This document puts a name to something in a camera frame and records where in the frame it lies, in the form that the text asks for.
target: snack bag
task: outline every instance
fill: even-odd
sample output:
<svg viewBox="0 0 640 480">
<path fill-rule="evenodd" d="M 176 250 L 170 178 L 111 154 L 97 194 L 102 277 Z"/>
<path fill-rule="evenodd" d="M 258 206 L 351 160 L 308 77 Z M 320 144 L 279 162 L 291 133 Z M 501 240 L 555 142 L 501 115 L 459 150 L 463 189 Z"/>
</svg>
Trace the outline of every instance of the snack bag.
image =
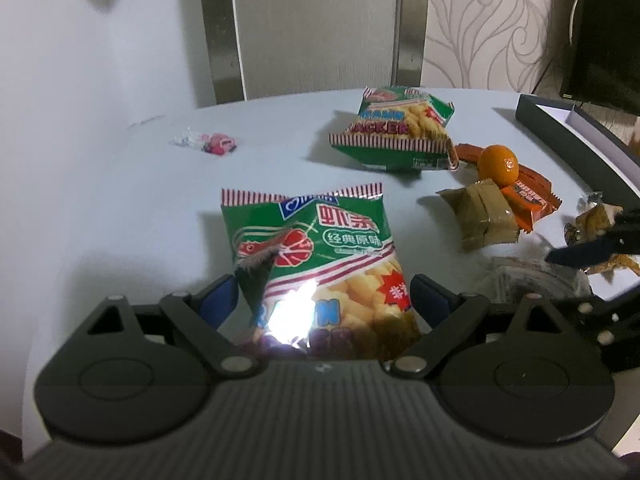
<svg viewBox="0 0 640 480">
<path fill-rule="evenodd" d="M 415 88 L 367 88 L 358 119 L 329 143 L 373 170 L 455 170 L 445 130 L 453 112 L 453 104 Z"/>
<path fill-rule="evenodd" d="M 388 360 L 419 337 L 382 184 L 292 198 L 223 190 L 222 212 L 258 354 Z"/>
</svg>

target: white table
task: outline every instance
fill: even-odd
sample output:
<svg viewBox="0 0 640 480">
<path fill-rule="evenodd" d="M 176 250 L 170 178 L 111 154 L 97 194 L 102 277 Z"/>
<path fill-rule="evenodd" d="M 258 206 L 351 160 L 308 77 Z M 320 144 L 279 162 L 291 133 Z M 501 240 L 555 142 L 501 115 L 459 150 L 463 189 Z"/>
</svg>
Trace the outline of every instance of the white table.
<svg viewBox="0 0 640 480">
<path fill-rule="evenodd" d="M 361 90 L 281 96 L 196 110 L 132 128 L 128 145 L 95 190 L 84 232 L 63 263 L 61 290 L 43 306 L 28 363 L 23 406 L 23 440 L 30 454 L 48 437 L 33 403 L 33 383 L 69 333 L 106 295 L 125 294 L 131 303 L 155 302 L 177 289 L 198 290 L 230 272 L 231 255 L 220 213 L 220 189 L 288 195 L 382 182 L 385 208 L 405 277 L 423 272 L 454 292 L 469 290 L 484 274 L 491 255 L 541 257 L 562 246 L 562 226 L 575 217 L 587 191 L 561 160 L 514 119 L 519 95 L 507 92 L 439 89 L 456 112 L 448 130 L 455 143 L 504 144 L 521 163 L 553 183 L 562 207 L 514 245 L 472 254 L 460 251 L 460 232 L 449 206 L 436 192 L 462 187 L 476 171 L 425 171 L 411 178 L 365 171 L 329 147 L 358 110 Z M 219 158 L 170 145 L 190 127 L 223 132 L 239 141 L 235 153 Z M 610 297 L 636 280 L 627 270 L 611 284 L 591 278 L 596 294 Z M 243 306 L 226 332 L 249 321 Z"/>
</svg>

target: white wall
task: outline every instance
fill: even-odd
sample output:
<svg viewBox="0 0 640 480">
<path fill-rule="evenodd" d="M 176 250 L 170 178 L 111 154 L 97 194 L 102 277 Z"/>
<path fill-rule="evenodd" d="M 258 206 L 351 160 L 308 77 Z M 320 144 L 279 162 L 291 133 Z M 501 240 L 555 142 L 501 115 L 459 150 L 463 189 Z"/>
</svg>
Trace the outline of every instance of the white wall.
<svg viewBox="0 0 640 480">
<path fill-rule="evenodd" d="M 14 434 L 81 199 L 125 137 L 99 1 L 0 0 L 0 429 Z"/>
<path fill-rule="evenodd" d="M 216 103 L 200 0 L 109 0 L 130 123 Z"/>
<path fill-rule="evenodd" d="M 211 104 L 200 0 L 0 0 L 0 429 L 126 126 Z"/>
</svg>

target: brown wrapped candy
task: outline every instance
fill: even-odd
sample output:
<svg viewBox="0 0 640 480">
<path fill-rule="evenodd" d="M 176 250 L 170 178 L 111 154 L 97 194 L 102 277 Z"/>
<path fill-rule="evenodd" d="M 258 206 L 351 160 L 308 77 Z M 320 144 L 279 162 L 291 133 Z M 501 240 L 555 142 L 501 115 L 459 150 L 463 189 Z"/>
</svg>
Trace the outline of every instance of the brown wrapped candy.
<svg viewBox="0 0 640 480">
<path fill-rule="evenodd" d="M 438 194 L 456 215 L 463 251 L 518 241 L 520 228 L 493 180 L 482 180 L 461 189 L 444 189 Z"/>
<path fill-rule="evenodd" d="M 615 224 L 616 215 L 619 213 L 622 213 L 620 206 L 605 203 L 599 203 L 585 211 L 575 219 L 575 232 L 565 228 L 564 239 L 567 245 L 596 239 L 604 230 Z M 638 262 L 626 254 L 615 254 L 608 262 L 588 267 L 585 271 L 587 274 L 600 274 L 624 268 L 631 269 L 636 276 L 640 276 Z"/>
</svg>

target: patterned wallpaper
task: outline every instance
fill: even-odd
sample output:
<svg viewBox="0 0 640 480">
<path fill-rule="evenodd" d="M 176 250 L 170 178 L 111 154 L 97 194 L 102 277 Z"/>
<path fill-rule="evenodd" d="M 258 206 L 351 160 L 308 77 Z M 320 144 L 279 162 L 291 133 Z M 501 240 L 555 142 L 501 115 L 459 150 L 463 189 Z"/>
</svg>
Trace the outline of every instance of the patterned wallpaper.
<svg viewBox="0 0 640 480">
<path fill-rule="evenodd" d="M 559 98 L 574 0 L 429 0 L 421 84 Z M 628 142 L 636 118 L 584 104 Z"/>
</svg>

